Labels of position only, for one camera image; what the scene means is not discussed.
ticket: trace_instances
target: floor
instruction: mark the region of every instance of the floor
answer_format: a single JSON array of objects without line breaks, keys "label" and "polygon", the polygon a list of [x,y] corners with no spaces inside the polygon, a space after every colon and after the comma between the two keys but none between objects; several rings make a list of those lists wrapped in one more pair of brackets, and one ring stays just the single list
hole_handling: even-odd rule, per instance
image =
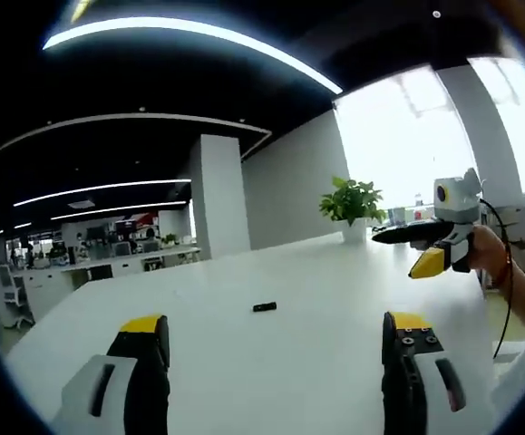
[{"label": "floor", "polygon": [[[493,341],[500,340],[501,331],[508,312],[508,303],[497,293],[489,293],[486,296],[488,305],[488,325]],[[510,321],[506,328],[504,341],[519,342],[525,341],[525,326],[514,313],[510,314]]]},{"label": "floor", "polygon": [[20,329],[3,328],[0,324],[0,352],[7,355],[15,344],[30,330],[29,324],[23,323]]}]

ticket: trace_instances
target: human arm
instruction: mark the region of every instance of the human arm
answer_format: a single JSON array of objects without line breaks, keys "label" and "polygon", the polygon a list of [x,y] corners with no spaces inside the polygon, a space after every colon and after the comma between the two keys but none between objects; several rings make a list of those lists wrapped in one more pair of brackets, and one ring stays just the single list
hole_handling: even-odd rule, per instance
[{"label": "human arm", "polygon": [[[510,268],[507,265],[506,248],[500,238],[488,227],[473,229],[473,248],[470,253],[470,267],[483,269],[496,283],[500,294],[510,301]],[[525,324],[525,273],[512,260],[512,311]]]}]

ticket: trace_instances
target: small black object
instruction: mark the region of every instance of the small black object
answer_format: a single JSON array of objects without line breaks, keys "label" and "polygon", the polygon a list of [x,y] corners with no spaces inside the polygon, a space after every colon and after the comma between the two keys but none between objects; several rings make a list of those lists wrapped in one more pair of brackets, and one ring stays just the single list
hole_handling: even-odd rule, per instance
[{"label": "small black object", "polygon": [[415,220],[398,227],[388,227],[373,234],[371,239],[387,245],[418,241],[426,241],[431,244],[448,237],[453,230],[453,225],[453,222],[445,220]]},{"label": "small black object", "polygon": [[252,307],[252,311],[254,313],[259,313],[261,311],[276,310],[276,309],[277,309],[277,303],[276,302],[268,302],[267,304],[258,304],[258,305],[254,305]]}]

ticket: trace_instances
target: led strip light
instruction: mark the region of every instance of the led strip light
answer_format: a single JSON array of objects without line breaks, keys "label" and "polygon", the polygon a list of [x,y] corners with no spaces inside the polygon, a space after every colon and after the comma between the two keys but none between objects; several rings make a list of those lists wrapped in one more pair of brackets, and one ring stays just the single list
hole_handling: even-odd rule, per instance
[{"label": "led strip light", "polygon": [[125,188],[129,186],[145,186],[149,184],[171,184],[171,183],[191,183],[191,179],[154,179],[150,181],[133,181],[131,183],[116,183],[116,184],[103,184],[101,186],[92,186],[90,188],[76,188],[75,190],[66,190],[65,192],[51,193],[50,195],[43,195],[26,201],[16,202],[14,207],[20,207],[24,204],[30,204],[31,202],[40,201],[48,198],[61,197],[62,195],[71,195],[72,193],[89,192],[91,190],[101,189],[113,189],[113,188]]},{"label": "led strip light", "polygon": [[314,81],[319,82],[330,92],[336,95],[343,91],[339,86],[328,80],[320,72],[314,70],[305,63],[300,62],[290,54],[286,54],[278,50],[272,45],[268,45],[267,43],[263,43],[244,34],[239,34],[233,30],[224,29],[211,24],[198,23],[196,21],[180,20],[178,18],[134,16],[129,18],[114,18],[112,20],[80,25],[52,36],[44,45],[43,50],[49,49],[55,45],[64,43],[71,39],[85,36],[87,34],[96,34],[99,32],[106,32],[108,30],[132,28],[161,28],[181,30],[185,32],[192,32],[194,34],[205,34],[207,36],[213,36],[215,38],[231,41],[232,43],[240,44],[260,53],[266,54],[282,63],[285,63],[286,65],[291,66],[296,70],[299,70],[301,73],[307,75]]},{"label": "led strip light", "polygon": [[65,218],[76,218],[77,216],[94,215],[96,213],[106,213],[108,211],[130,210],[132,208],[180,206],[180,205],[183,205],[183,204],[187,204],[187,202],[186,201],[158,202],[158,203],[155,203],[155,204],[140,204],[138,206],[104,208],[102,210],[83,211],[81,213],[72,213],[71,215],[62,215],[62,216],[51,217],[51,220],[65,219]]}]

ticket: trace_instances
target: white chair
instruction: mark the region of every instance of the white chair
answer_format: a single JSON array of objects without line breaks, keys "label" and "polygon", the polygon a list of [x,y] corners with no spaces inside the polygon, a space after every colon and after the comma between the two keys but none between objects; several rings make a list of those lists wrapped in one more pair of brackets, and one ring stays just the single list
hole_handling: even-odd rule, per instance
[{"label": "white chair", "polygon": [[13,305],[16,308],[16,329],[20,329],[22,322],[34,324],[32,316],[25,313],[27,309],[28,314],[30,314],[30,309],[26,301],[24,289],[22,287],[16,286],[15,280],[10,273],[10,267],[8,267],[8,265],[0,265],[0,285],[2,286],[5,303],[7,305]]}]

